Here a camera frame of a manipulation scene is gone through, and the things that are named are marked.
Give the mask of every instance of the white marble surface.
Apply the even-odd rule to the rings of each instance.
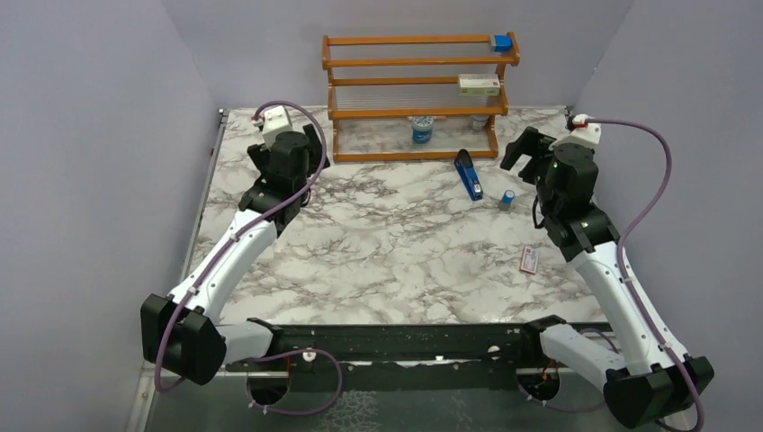
[[[325,109],[313,108],[331,143]],[[227,228],[242,193],[258,177],[247,146],[261,142],[234,110],[211,182],[194,265]],[[558,135],[562,108],[512,109],[499,118],[501,149],[525,126]],[[304,118],[294,115],[298,124]],[[384,128],[363,143],[383,144]],[[282,236],[252,265],[222,322],[258,317],[275,324],[520,322],[555,313],[603,320],[575,271],[533,229],[534,191],[498,160],[475,161],[485,198],[472,202],[450,161],[332,165]],[[498,210],[504,190],[512,212]],[[518,271],[522,246],[540,250],[539,273]]]

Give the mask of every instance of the wooden shelf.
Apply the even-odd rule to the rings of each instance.
[[[414,115],[432,115],[441,117],[463,117],[470,115],[488,115],[489,122],[485,131],[490,147],[487,150],[477,150],[471,153],[474,158],[495,158],[498,155],[493,125],[496,115],[506,115],[508,99],[504,74],[506,66],[519,64],[519,45],[514,33],[507,36],[512,41],[512,48],[503,53],[491,52],[490,36],[486,34],[472,35],[440,35],[440,36],[393,36],[368,38],[323,38],[322,64],[328,72],[328,118],[334,122],[334,160],[369,161],[369,160],[411,160],[411,159],[440,159],[454,158],[454,151],[432,152],[402,152],[402,153],[368,153],[342,154],[339,153],[339,128],[337,122],[357,119],[394,119]],[[410,46],[423,48],[426,56],[401,56],[404,48],[387,49],[391,56],[383,56],[384,46]],[[361,50],[373,51],[360,56],[343,56],[332,58],[332,47],[368,47]],[[496,65],[495,73],[500,80],[498,96],[470,98],[459,96],[457,91],[457,76],[371,76],[335,78],[335,68],[377,68],[377,67],[424,67],[436,68],[442,65]],[[387,86],[374,93],[363,91]],[[414,86],[417,91],[395,93],[394,86]],[[357,87],[355,99],[348,92]]]

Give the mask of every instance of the white label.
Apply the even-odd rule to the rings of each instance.
[[[525,246],[522,251],[522,262],[519,264],[519,271],[534,275],[538,271],[539,252],[529,246]]]

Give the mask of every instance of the purple hose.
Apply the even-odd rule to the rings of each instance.
[[[633,222],[631,222],[631,224],[628,225],[628,228],[625,229],[625,232],[620,237],[620,240],[617,241],[617,265],[620,267],[620,273],[623,275],[625,286],[628,288],[628,292],[631,294],[631,297],[633,297],[633,301],[636,303],[636,307],[639,309],[639,312],[641,313],[647,325],[649,326],[651,333],[654,335],[654,337],[657,339],[660,345],[664,346],[667,340],[665,339],[664,336],[662,336],[662,333],[660,332],[660,329],[657,327],[657,324],[649,315],[649,312],[647,311],[646,306],[644,305],[641,297],[639,297],[639,294],[636,292],[635,286],[633,286],[633,282],[631,282],[630,280],[630,275],[628,275],[628,270],[627,270],[627,267],[625,266],[625,259],[624,259],[625,249],[624,248],[625,248],[625,240],[628,239],[628,236],[631,235],[631,232],[633,232],[633,229],[636,228],[636,226],[639,224],[639,222],[642,221],[642,219],[647,215],[647,213],[651,211],[651,208],[654,207],[654,204],[656,204],[657,201],[660,199],[660,197],[662,196],[662,193],[665,192],[665,188],[668,187],[670,172],[673,169],[673,156],[670,154],[670,147],[668,147],[668,142],[665,141],[665,138],[662,135],[660,135],[659,132],[650,128],[649,126],[645,126],[637,122],[625,121],[625,120],[613,120],[613,119],[588,119],[588,123],[619,124],[622,126],[629,126],[631,128],[640,129],[642,131],[649,132],[654,138],[657,139],[657,141],[660,142],[660,145],[662,145],[662,149],[665,151],[665,175],[662,177],[662,183],[660,184],[660,188],[651,198],[651,201],[649,201],[649,204],[647,204],[647,206],[644,207],[642,212],[639,213],[638,216],[636,216],[636,219],[634,219]],[[687,432],[698,432],[702,430],[702,427],[705,425],[705,408],[703,407],[702,402],[699,399],[699,392],[697,391],[696,386],[694,385],[694,382],[691,380],[691,377],[689,376],[689,372],[687,371],[684,364],[681,362],[681,359],[678,358],[678,355],[676,354],[676,352],[673,351],[673,349],[670,347],[665,347],[664,349],[665,349],[665,352],[670,357],[670,359],[673,361],[673,363],[676,364],[676,368],[681,373],[681,376],[684,378],[684,381],[686,382],[687,387],[689,389],[689,393],[691,394],[692,399],[694,400],[694,404],[696,406],[696,424]],[[657,424],[670,432],[684,432],[681,429],[668,426],[660,420],[657,421]]]
[[[223,256],[225,256],[225,253],[230,249],[231,246],[233,246],[234,243],[238,241],[241,237],[243,237],[247,231],[254,228],[258,223],[261,221],[264,221],[265,219],[269,218],[270,216],[273,216],[276,212],[281,210],[282,208],[286,207],[287,205],[293,203],[294,201],[300,199],[311,186],[315,184],[315,182],[318,180],[318,177],[320,176],[320,172],[323,171],[323,166],[326,165],[326,134],[323,132],[323,128],[320,127],[320,123],[318,123],[318,120],[310,114],[306,109],[302,108],[301,106],[297,105],[296,103],[286,102],[286,101],[271,101],[267,103],[263,103],[262,106],[257,108],[257,111],[255,112],[255,117],[259,116],[259,114],[265,109],[270,106],[275,105],[283,105],[288,106],[290,108],[293,108],[300,113],[304,114],[305,117],[308,118],[314,125],[315,129],[318,130],[318,134],[320,135],[320,164],[318,165],[318,169],[315,171],[315,174],[308,180],[308,182],[294,195],[286,199],[286,201],[281,202],[280,204],[274,206],[272,209],[266,211],[265,213],[259,215],[257,218],[249,222],[248,224],[244,225],[241,229],[236,231],[236,234],[234,234],[233,238],[230,238],[228,241],[226,241],[220,250],[215,253],[215,255],[211,258],[210,263],[204,267],[202,272],[199,274],[199,277],[196,278],[196,280],[192,283],[192,288],[199,288],[203,284],[203,282],[206,280],[207,276],[209,276],[212,269],[217,265],[217,263],[222,259]],[[155,362],[156,367],[154,368],[154,386],[157,389],[157,392],[159,393],[166,393],[171,390],[173,390],[175,387],[180,385],[184,381],[184,378],[181,377],[177,381],[173,382],[169,387],[164,387],[162,385],[162,364],[164,363],[165,359],[165,352],[166,352],[166,345],[169,341],[169,336],[172,333],[172,327],[177,322],[177,318],[180,316],[180,312],[185,308],[185,305],[188,304],[188,302],[191,300],[191,297],[193,297],[193,292],[189,291],[183,296],[183,299],[177,303],[177,306],[175,306],[175,310],[172,312],[172,315],[169,318],[169,321],[167,322],[167,325],[165,327],[165,332],[162,334],[162,340],[159,342],[159,349],[157,352],[157,361]]]
[[[612,350],[617,352],[617,346],[615,346],[615,343],[612,342],[612,339],[607,337],[603,332],[596,330],[595,328],[584,328],[580,331],[580,334],[586,334],[586,333],[596,333],[601,338],[603,338],[607,344],[609,344],[610,347],[612,347]],[[601,401],[598,404],[592,406],[592,407],[586,407],[586,408],[568,408],[568,407],[562,407],[559,405],[554,405],[552,403],[543,403],[543,400],[534,398],[530,395],[530,393],[525,390],[525,387],[522,387],[522,384],[519,384],[519,391],[522,392],[527,397],[528,401],[531,401],[532,403],[536,403],[538,405],[542,405],[544,408],[551,410],[551,411],[558,411],[558,412],[564,412],[567,414],[583,414],[586,412],[593,412],[596,410],[601,410],[606,406],[605,401]]]
[[[250,358],[249,361],[252,362],[252,363],[271,362],[273,360],[278,360],[280,358],[285,358],[285,357],[288,357],[288,356],[295,356],[297,354],[302,354],[302,353],[307,353],[307,352],[321,354],[323,356],[328,357],[328,360],[331,360],[331,363],[333,363],[334,367],[337,369],[337,389],[334,391],[334,395],[331,396],[331,399],[329,399],[328,402],[324,403],[323,405],[321,405],[321,406],[319,406],[317,408],[309,409],[309,410],[306,410],[306,411],[288,411],[286,409],[269,408],[269,406],[266,407],[266,406],[260,405],[259,403],[255,402],[255,400],[252,398],[252,393],[251,393],[251,391],[249,389],[249,382],[247,381],[247,397],[249,398],[249,402],[250,402],[249,403],[249,408],[258,407],[258,408],[264,410],[265,412],[274,412],[276,414],[283,414],[285,416],[304,417],[304,416],[312,416],[313,414],[318,414],[321,411],[327,410],[331,405],[334,405],[334,402],[336,402],[339,399],[339,395],[342,394],[342,381],[343,381],[342,380],[342,366],[334,358],[334,356],[329,354],[328,352],[326,352],[326,351],[324,351],[322,349],[317,349],[317,348],[296,349],[294,351],[289,351],[289,352],[281,353],[281,354],[278,354],[278,355],[270,355],[268,357]]]

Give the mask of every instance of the purple cable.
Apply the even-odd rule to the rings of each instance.
[[[247,380],[247,397],[249,398],[249,408],[258,407],[262,409],[264,412],[274,412],[276,414],[283,414],[284,416],[304,417],[304,416],[312,416],[314,414],[318,414],[321,411],[327,410],[331,405],[334,405],[334,402],[336,402],[339,399],[339,395],[342,394],[342,381],[343,381],[342,380],[342,365],[339,364],[339,362],[330,353],[322,349],[317,349],[317,348],[296,349],[294,351],[289,351],[289,352],[281,353],[278,355],[270,355],[268,357],[250,358],[249,361],[253,363],[271,362],[273,360],[278,360],[280,358],[285,358],[288,356],[294,356],[297,354],[308,353],[308,352],[321,354],[323,356],[328,357],[328,360],[331,360],[331,363],[333,363],[334,367],[337,369],[337,390],[334,391],[334,395],[331,396],[331,399],[329,399],[328,402],[324,403],[323,405],[317,408],[309,409],[306,411],[288,411],[286,409],[268,408],[269,405],[260,405],[259,403],[255,402],[254,398],[252,398],[252,393],[249,389],[249,382]]]
[[[596,333],[602,339],[604,339],[606,341],[606,343],[609,344],[609,346],[612,347],[613,351],[617,352],[617,346],[615,346],[615,343],[612,342],[612,339],[607,337],[607,335],[605,335],[600,330],[597,330],[595,328],[584,328],[584,329],[582,329],[580,331],[581,335],[586,334],[586,333]],[[541,405],[544,408],[546,408],[548,410],[551,410],[551,411],[565,412],[565,413],[568,413],[568,414],[583,414],[583,413],[586,413],[586,412],[593,412],[593,411],[596,411],[596,410],[601,410],[602,408],[604,408],[606,406],[606,402],[602,400],[601,402],[599,402],[598,404],[594,405],[593,407],[586,407],[586,408],[561,407],[559,405],[554,405],[552,403],[547,403],[547,402],[544,403],[545,402],[544,400],[540,400],[540,399],[537,399],[537,398],[533,397],[530,393],[527,392],[527,390],[525,390],[525,387],[522,387],[522,384],[519,384],[519,391],[522,392],[522,394],[524,394],[527,397],[527,400],[531,401],[532,403]]]
[[[657,192],[651,198],[651,201],[649,201],[649,204],[647,204],[647,206],[644,207],[642,212],[639,213],[638,216],[636,216],[636,219],[634,219],[633,222],[631,222],[631,224],[628,225],[628,228],[625,229],[625,232],[620,237],[620,240],[617,241],[617,265],[620,267],[620,273],[623,275],[625,286],[628,288],[628,292],[631,294],[631,297],[633,297],[633,301],[636,303],[636,307],[639,309],[639,312],[641,313],[647,325],[649,326],[651,333],[654,335],[654,337],[657,339],[660,345],[665,346],[667,340],[665,339],[664,336],[662,336],[660,329],[657,327],[657,324],[654,322],[654,319],[652,319],[651,316],[649,315],[649,312],[647,311],[646,306],[643,304],[641,297],[639,297],[639,294],[636,292],[635,286],[633,286],[633,282],[631,282],[630,275],[628,275],[628,270],[627,270],[627,267],[625,266],[624,251],[625,251],[625,240],[628,239],[628,236],[631,235],[631,232],[633,232],[633,229],[636,228],[639,222],[641,222],[642,219],[651,211],[652,207],[654,207],[654,204],[656,204],[657,201],[662,196],[662,193],[665,192],[665,188],[668,187],[668,180],[670,180],[670,172],[673,169],[673,156],[670,154],[670,147],[668,147],[668,142],[665,141],[665,138],[662,135],[660,135],[659,132],[650,128],[649,126],[645,126],[643,124],[640,124],[634,121],[613,120],[613,119],[588,119],[588,123],[619,124],[622,126],[628,126],[631,128],[640,129],[642,131],[649,132],[654,138],[657,139],[657,141],[660,142],[660,145],[662,145],[662,149],[665,151],[665,175],[662,177],[662,183],[660,184],[660,188],[657,189]],[[696,424],[694,425],[694,427],[692,427],[686,432],[698,432],[702,430],[702,427],[705,425],[705,407],[703,407],[702,401],[699,399],[699,391],[697,391],[696,386],[694,385],[694,382],[689,376],[689,372],[687,371],[687,368],[681,362],[681,359],[678,358],[678,355],[676,354],[676,352],[673,351],[673,348],[669,346],[665,346],[664,349],[665,349],[665,352],[670,357],[670,359],[673,361],[673,363],[676,364],[676,368],[681,373],[681,376],[684,378],[684,382],[686,382],[687,388],[689,389],[689,393],[691,394],[692,400],[694,400],[694,404],[696,406]],[[668,426],[661,420],[657,420],[656,423],[661,428],[664,428],[670,432],[685,432],[682,429]]]
[[[300,113],[304,114],[305,117],[308,118],[314,125],[315,129],[318,130],[318,134],[320,135],[320,164],[318,165],[318,169],[315,171],[315,174],[308,180],[308,182],[294,195],[286,199],[286,201],[281,202],[280,204],[274,206],[272,209],[264,212],[263,214],[259,215],[257,218],[249,222],[248,224],[244,225],[241,229],[236,231],[236,233],[233,235],[233,238],[229,238],[228,241],[226,241],[220,250],[215,253],[215,255],[210,260],[210,263],[204,267],[202,272],[199,274],[199,277],[196,278],[196,280],[192,283],[192,288],[199,288],[199,286],[202,285],[202,283],[206,280],[207,276],[210,274],[212,269],[217,265],[217,263],[222,259],[222,257],[225,256],[225,253],[228,252],[228,249],[230,249],[233,244],[238,242],[238,239],[244,236],[244,234],[247,233],[247,231],[251,230],[256,226],[256,224],[260,223],[261,221],[264,221],[265,219],[269,218],[270,216],[274,215],[276,212],[281,210],[282,208],[286,207],[287,205],[293,203],[294,201],[300,199],[311,186],[315,184],[315,182],[318,180],[318,176],[320,176],[320,172],[323,171],[323,166],[326,165],[326,134],[323,132],[323,128],[320,127],[320,123],[318,123],[318,120],[310,114],[306,109],[302,108],[301,106],[297,105],[296,103],[291,103],[287,101],[271,101],[263,103],[262,106],[257,108],[257,111],[255,112],[255,117],[259,116],[260,113],[270,106],[275,105],[283,105],[288,106],[290,108],[293,108]],[[172,315],[169,318],[169,321],[167,322],[167,325],[165,327],[165,332],[162,334],[162,340],[159,341],[159,350],[157,352],[157,361],[155,362],[156,367],[154,368],[154,386],[157,389],[157,392],[159,393],[166,393],[171,390],[173,390],[175,387],[180,385],[184,381],[184,378],[181,377],[177,381],[173,382],[169,387],[164,387],[162,385],[162,364],[164,363],[165,359],[165,352],[166,352],[166,345],[169,341],[169,336],[172,333],[172,327],[177,322],[177,318],[180,316],[180,312],[185,308],[185,305],[188,304],[188,302],[191,300],[191,297],[193,297],[193,292],[189,291],[183,296],[183,299],[177,303],[177,306],[175,306],[175,310],[173,311]]]

